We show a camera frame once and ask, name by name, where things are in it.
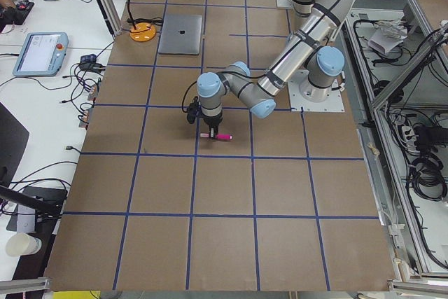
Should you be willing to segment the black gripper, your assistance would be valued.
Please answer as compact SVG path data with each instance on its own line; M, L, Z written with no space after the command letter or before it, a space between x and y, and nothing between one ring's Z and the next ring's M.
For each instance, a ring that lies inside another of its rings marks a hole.
M219 113L216 116L203 115L202 119L209 127L209 138L214 139L214 137L217 137L219 134L218 127L223 120L223 114Z

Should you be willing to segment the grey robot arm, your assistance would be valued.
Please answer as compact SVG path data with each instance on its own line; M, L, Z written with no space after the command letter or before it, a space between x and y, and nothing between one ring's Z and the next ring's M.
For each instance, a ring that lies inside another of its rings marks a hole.
M354 0L290 0L296 16L296 30L284 49L258 78L250 75L243 62L222 71L206 72L197 79L197 97L188 107L188 122L202 118L209 127L208 138L222 139L218 127L223 119L222 98L234 94L258 118L266 118L276 107L275 96L291 76L305 67L305 81L311 89L304 97L322 102L344 66L344 56L323 40L346 19Z

